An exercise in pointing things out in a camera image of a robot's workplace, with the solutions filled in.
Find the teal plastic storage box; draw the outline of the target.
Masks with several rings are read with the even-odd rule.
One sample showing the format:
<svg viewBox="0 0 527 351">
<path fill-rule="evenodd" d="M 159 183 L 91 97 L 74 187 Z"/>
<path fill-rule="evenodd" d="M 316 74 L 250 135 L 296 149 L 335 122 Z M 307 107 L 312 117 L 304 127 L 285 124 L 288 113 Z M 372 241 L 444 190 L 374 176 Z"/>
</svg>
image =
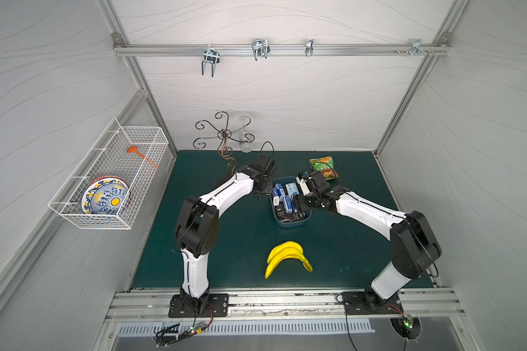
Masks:
<svg viewBox="0 0 527 351">
<path fill-rule="evenodd" d="M 300 227 L 312 216 L 312 211 L 303 207 L 302 191 L 298 184 L 299 195 L 291 198 L 286 194 L 284 186 L 291 182 L 296 182 L 294 176 L 275 178 L 272 181 L 272 193 L 269 195 L 272 213 L 281 228 Z"/>
</svg>

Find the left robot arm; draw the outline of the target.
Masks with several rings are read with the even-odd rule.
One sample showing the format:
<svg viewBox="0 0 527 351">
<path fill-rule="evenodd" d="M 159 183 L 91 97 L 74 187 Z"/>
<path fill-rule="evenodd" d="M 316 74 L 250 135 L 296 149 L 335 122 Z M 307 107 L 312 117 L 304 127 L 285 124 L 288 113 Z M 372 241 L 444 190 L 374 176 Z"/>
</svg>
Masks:
<svg viewBox="0 0 527 351">
<path fill-rule="evenodd" d="M 214 190 L 184 201 L 175 237 L 184 268 L 180 295 L 191 307 L 203 309 L 209 298 L 209 253 L 219 236 L 221 216 L 244 196 L 262 193 L 274 166 L 271 156 L 259 154 L 254 164 L 241 166 Z"/>
</svg>

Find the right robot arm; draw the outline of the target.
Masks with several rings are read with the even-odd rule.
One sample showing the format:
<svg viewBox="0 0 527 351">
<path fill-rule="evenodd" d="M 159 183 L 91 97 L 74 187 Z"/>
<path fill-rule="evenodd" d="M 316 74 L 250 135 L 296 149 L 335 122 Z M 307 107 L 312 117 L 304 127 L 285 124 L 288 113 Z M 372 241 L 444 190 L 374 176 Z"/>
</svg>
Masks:
<svg viewBox="0 0 527 351">
<path fill-rule="evenodd" d="M 347 187 L 333 187 L 320 171 L 299 173 L 296 180 L 310 207 L 354 219 L 389 241 L 390 262 L 365 288 L 363 301 L 371 312 L 379 311 L 401 288 L 434 267 L 441 257 L 441 246 L 424 214 L 388 209 Z"/>
</svg>

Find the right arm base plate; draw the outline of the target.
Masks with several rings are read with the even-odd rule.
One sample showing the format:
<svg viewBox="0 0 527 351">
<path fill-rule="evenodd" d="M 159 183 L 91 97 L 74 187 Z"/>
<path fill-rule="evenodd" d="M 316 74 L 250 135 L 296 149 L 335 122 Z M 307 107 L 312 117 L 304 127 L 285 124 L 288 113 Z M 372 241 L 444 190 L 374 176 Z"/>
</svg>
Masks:
<svg viewBox="0 0 527 351">
<path fill-rule="evenodd" d="M 403 312 L 397 294 L 384 300 L 373 291 L 349 291 L 338 294 L 336 301 L 344 306 L 348 315 L 400 315 Z"/>
</svg>

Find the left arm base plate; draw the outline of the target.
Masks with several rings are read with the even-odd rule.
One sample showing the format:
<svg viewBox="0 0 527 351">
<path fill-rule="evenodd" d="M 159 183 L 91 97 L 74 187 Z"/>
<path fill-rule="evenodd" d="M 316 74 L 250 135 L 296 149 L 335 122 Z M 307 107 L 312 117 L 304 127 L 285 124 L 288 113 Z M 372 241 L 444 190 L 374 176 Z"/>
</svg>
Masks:
<svg viewBox="0 0 527 351">
<path fill-rule="evenodd" d="M 229 295 L 226 293 L 205 293 L 193 298 L 185 292 L 174 295 L 168 310 L 169 318 L 226 317 Z"/>
</svg>

